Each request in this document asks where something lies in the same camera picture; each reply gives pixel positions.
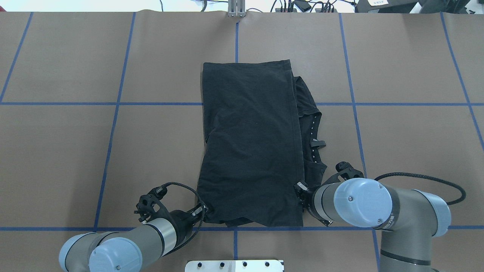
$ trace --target black cable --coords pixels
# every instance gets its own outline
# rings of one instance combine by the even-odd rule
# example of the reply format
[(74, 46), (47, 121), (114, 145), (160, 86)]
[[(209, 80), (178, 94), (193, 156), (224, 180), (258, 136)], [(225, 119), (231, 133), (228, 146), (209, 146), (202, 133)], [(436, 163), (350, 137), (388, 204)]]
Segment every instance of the black cable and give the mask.
[(311, 10), (309, 11), (309, 13), (313, 12), (314, 7), (319, 3), (321, 3), (321, 11), (322, 11), (324, 9), (324, 2), (318, 1), (311, 7)]
[(168, 255), (168, 254), (171, 254), (171, 253), (173, 253), (173, 252), (175, 252), (177, 250), (179, 250), (182, 247), (184, 247), (186, 244), (188, 244), (197, 235), (197, 233), (200, 231), (200, 228), (202, 227), (203, 220), (205, 220), (205, 207), (206, 207), (205, 206), (205, 202), (203, 202), (203, 200), (200, 197), (200, 195), (194, 189), (188, 187), (185, 184), (178, 183), (178, 182), (167, 182), (167, 183), (163, 184), (162, 186), (168, 187), (170, 185), (176, 185), (176, 186), (180, 186), (180, 187), (186, 188), (186, 189), (192, 191), (195, 194), (195, 196), (197, 196), (198, 201), (202, 205), (202, 218), (200, 219), (200, 224), (198, 224), (197, 230), (192, 234), (192, 236), (190, 236), (190, 238), (188, 238), (183, 244), (179, 245), (177, 248), (174, 248), (170, 252), (168, 252), (167, 254), (165, 254), (165, 256)]
[(456, 200), (446, 202), (447, 205), (449, 205), (449, 206), (453, 205), (453, 204), (460, 203), (460, 202), (464, 201), (464, 199), (466, 199), (466, 191), (462, 187), (460, 187), (459, 185), (457, 185), (453, 182), (450, 182), (450, 181), (441, 180), (439, 178), (435, 178), (435, 177), (431, 177), (431, 176), (427, 176), (427, 175), (405, 173), (405, 172), (393, 172), (393, 173), (388, 173), (388, 174), (378, 176), (377, 178), (375, 178), (375, 180), (378, 181), (378, 180), (381, 180), (381, 179), (384, 179), (384, 178), (387, 178), (387, 177), (393, 177), (393, 176), (426, 179), (426, 180), (431, 180), (431, 181), (437, 181), (437, 182), (443, 183), (445, 185), (448, 185), (450, 187), (454, 187), (455, 189), (460, 191), (461, 196)]
[(306, 1), (306, 0), (293, 0), (293, 1), (299, 1), (299, 2), (306, 2), (306, 3), (317, 3), (317, 2), (313, 2), (313, 1)]
[(207, 8), (207, 0), (203, 0), (203, 8), (200, 12), (204, 12), (206, 8)]
[(249, 10), (257, 10), (258, 12), (263, 12), (263, 11), (261, 11), (260, 9), (256, 9), (256, 8), (250, 8), (250, 9), (247, 9), (247, 11), (249, 11)]
[(275, 3), (276, 2), (277, 2), (277, 0), (274, 0), (274, 3), (272, 3), (271, 11), (269, 11), (269, 12), (272, 12), (272, 10), (274, 9), (274, 6), (275, 6)]

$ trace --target metal bracket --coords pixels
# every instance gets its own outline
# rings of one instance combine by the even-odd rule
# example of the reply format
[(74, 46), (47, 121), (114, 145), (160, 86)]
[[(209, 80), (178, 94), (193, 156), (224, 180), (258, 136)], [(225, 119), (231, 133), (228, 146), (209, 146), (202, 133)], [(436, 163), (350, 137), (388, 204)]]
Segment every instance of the metal bracket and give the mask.
[(189, 261), (185, 272), (284, 272), (283, 260)]
[(228, 0), (229, 17), (245, 17), (245, 0)]

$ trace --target white label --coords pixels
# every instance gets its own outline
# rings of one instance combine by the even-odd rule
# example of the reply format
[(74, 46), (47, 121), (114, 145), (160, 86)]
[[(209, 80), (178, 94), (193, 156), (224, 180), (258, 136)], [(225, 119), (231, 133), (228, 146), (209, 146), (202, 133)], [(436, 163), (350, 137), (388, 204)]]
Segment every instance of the white label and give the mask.
[(368, 3), (370, 3), (370, 6), (382, 6), (382, 5), (387, 5), (388, 0), (368, 0)]

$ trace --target black device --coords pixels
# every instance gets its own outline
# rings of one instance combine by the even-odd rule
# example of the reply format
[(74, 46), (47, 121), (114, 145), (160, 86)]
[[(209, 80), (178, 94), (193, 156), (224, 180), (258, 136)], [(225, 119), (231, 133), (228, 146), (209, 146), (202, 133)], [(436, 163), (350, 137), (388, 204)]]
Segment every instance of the black device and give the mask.
[(297, 9), (291, 9), (291, 8), (283, 8), (283, 9), (275, 9), (276, 12), (297, 12)]
[(337, 13), (338, 11), (332, 7), (332, 8), (328, 8), (328, 9), (316, 9), (316, 13)]
[(294, 4), (296, 4), (296, 6), (302, 11), (302, 12), (306, 12), (308, 10), (311, 9), (311, 5), (306, 2), (306, 1), (299, 1), (299, 0), (296, 0), (294, 1)]
[(417, 0), (387, 0), (388, 4), (370, 5), (372, 0), (361, 0), (356, 4), (357, 13), (409, 13), (419, 2)]

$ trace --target black t-shirt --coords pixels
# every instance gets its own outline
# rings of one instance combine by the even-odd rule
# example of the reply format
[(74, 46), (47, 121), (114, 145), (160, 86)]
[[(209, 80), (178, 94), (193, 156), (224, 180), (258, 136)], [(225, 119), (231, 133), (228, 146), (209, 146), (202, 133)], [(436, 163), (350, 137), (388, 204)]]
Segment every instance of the black t-shirt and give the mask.
[(205, 63), (202, 93), (205, 221), (302, 226), (294, 185), (319, 185), (326, 166), (311, 147), (321, 113), (289, 60)]

